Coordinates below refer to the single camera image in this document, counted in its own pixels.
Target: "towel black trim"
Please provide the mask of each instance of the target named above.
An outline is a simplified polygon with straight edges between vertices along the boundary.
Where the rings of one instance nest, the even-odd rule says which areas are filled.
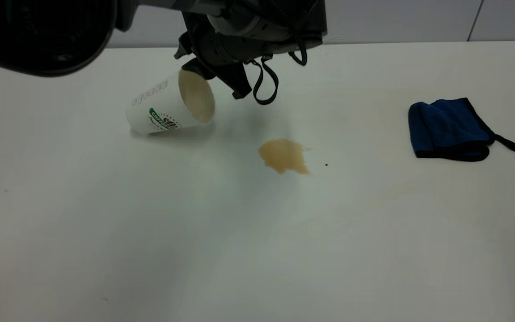
[[[494,141],[498,141],[505,145],[505,147],[511,149],[515,152],[515,143],[504,139],[502,136],[495,134],[484,121],[478,116],[472,104],[468,98],[461,98],[464,101],[464,104],[472,113],[472,116],[478,121],[478,125],[480,128],[488,134],[488,140],[479,140],[479,141],[468,141],[460,144],[453,145],[451,147],[438,147],[435,146],[433,142],[433,151],[415,151],[415,155],[420,158],[426,159],[434,159],[434,158],[442,158],[456,161],[466,161],[466,162],[476,162],[482,161],[488,157],[490,154],[490,149],[488,149],[488,145],[492,145]],[[425,126],[427,132],[432,137],[431,131],[428,128],[428,125],[422,119],[421,109],[419,108],[419,117],[421,118],[421,122]],[[465,155],[464,153],[470,152],[478,152],[478,155]]]

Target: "black strap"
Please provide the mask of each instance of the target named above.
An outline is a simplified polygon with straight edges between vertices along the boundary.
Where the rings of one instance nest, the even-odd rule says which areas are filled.
[[[255,66],[259,67],[259,69],[260,69],[259,77],[257,78],[255,86],[253,87],[253,97],[256,99],[256,102],[258,102],[259,104],[262,104],[262,105],[270,104],[271,102],[273,102],[275,100],[276,96],[278,95],[278,87],[279,87],[278,75],[276,75],[275,72],[268,65],[266,65],[266,61],[268,61],[270,59],[271,59],[270,55],[262,57],[263,68],[265,68],[266,72],[268,74],[270,74],[270,76],[274,80],[274,84],[275,84],[274,93],[271,95],[270,98],[268,98],[266,100],[258,99],[258,90],[263,82],[263,68],[257,61],[255,61],[255,59],[252,59],[250,61],[250,63],[254,64]]]
[[[515,143],[514,142],[512,142],[508,139],[504,139],[502,136],[499,136],[497,134],[494,135],[494,139],[496,141],[498,141],[499,143],[502,143],[508,149],[511,149],[511,151],[515,152]]]

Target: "coffee spill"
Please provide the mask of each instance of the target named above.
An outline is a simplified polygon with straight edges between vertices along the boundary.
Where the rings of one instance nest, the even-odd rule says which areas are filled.
[[[288,170],[299,174],[310,174],[303,159],[303,151],[307,151],[307,149],[288,139],[270,140],[258,149],[266,167],[270,167],[280,174]]]

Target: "gray wall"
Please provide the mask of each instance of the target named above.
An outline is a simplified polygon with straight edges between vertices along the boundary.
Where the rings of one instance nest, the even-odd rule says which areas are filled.
[[[515,0],[484,0],[470,40],[515,40]]]
[[[326,43],[515,40],[515,0],[325,0]],[[139,7],[110,47],[173,47],[186,30],[179,12]]]

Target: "green logo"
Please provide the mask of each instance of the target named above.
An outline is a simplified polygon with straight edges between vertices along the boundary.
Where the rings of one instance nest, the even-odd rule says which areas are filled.
[[[174,130],[175,128],[178,128],[175,122],[172,122],[168,118],[160,118],[158,114],[154,111],[154,109],[149,110],[150,115],[158,122],[161,126],[163,126],[166,130]]]

